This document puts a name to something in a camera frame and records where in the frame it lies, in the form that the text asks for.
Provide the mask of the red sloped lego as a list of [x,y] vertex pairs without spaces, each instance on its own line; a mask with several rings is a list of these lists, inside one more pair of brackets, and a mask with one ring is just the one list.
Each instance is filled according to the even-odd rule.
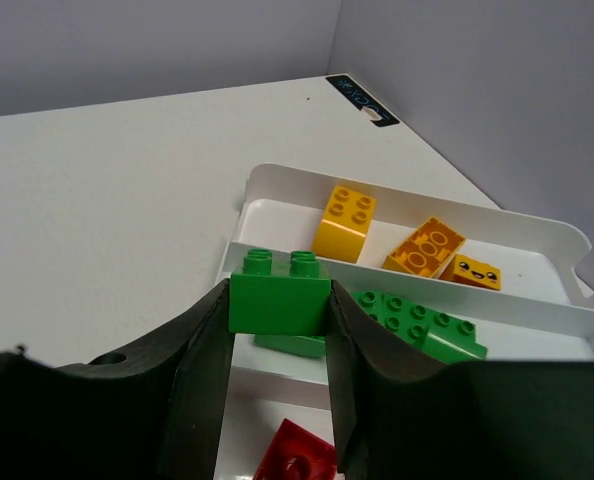
[[337,475],[335,447],[284,419],[258,466],[254,480],[332,480]]

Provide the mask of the green flat lego in tray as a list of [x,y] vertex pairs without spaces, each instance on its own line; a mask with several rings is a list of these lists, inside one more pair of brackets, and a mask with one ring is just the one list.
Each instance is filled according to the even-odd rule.
[[445,364],[483,361],[488,348],[477,342],[476,325],[436,312],[429,321],[421,351]]

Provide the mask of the yellow 2x4 lego brick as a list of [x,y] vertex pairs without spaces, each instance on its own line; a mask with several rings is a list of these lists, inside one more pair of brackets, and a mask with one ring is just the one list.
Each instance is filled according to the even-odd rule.
[[465,242],[457,230],[430,217],[385,257],[382,268],[437,278]]

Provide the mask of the green bush lego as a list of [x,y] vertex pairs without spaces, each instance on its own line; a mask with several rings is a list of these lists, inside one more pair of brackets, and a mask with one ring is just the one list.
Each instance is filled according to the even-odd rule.
[[288,257],[251,248],[232,272],[229,330],[232,333],[320,336],[331,278],[312,251]]

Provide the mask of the white divided sorting tray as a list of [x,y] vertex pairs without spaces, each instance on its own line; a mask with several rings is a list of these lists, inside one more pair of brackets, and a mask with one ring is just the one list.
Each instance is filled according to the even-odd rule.
[[[488,348],[483,361],[594,362],[594,293],[583,289],[575,272],[591,245],[579,229],[555,220],[263,164],[248,177],[219,277],[229,277],[251,248],[281,257],[309,248],[337,185],[376,199],[357,262],[321,261],[350,295],[378,290],[470,321],[477,342]],[[500,291],[382,268],[387,254],[429,217],[466,238],[465,254],[501,270]],[[241,335],[231,386],[238,393],[326,410],[323,431],[334,441],[327,359],[264,350]]]

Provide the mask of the green square lego in tray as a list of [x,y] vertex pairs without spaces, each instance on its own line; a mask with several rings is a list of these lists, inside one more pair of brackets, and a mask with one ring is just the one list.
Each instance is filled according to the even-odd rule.
[[325,356],[325,339],[318,336],[255,335],[256,346],[304,358]]

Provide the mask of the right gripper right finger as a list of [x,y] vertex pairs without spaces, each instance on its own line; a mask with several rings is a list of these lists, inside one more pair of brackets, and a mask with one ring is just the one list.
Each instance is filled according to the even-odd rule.
[[339,471],[348,479],[594,479],[594,362],[445,365],[339,284],[326,308]]

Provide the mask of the large yellow rounded lego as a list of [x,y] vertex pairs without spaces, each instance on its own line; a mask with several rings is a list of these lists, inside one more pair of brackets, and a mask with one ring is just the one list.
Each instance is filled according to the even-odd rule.
[[373,196],[337,185],[324,208],[311,250],[320,257],[356,263],[375,207]]

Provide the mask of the left blue table label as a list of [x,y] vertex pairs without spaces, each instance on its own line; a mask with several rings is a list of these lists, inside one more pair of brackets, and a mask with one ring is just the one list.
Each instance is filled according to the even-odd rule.
[[349,75],[329,75],[325,79],[358,111],[365,114],[374,126],[383,128],[400,124],[395,115]]

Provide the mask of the small yellow smiley lego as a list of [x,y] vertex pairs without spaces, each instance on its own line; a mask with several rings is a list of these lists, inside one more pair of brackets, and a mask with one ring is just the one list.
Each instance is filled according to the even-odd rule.
[[440,280],[500,291],[501,270],[463,254],[456,254],[439,276]]

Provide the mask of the green 2x4 lego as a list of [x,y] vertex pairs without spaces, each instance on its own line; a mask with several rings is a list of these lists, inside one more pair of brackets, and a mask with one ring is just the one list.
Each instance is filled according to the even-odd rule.
[[423,353],[435,357],[427,342],[437,311],[399,295],[378,290],[352,292],[351,296],[374,321]]

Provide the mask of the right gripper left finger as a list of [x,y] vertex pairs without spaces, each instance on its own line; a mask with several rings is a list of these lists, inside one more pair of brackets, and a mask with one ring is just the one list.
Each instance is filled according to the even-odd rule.
[[209,479],[234,337],[229,284],[86,364],[0,352],[0,479]]

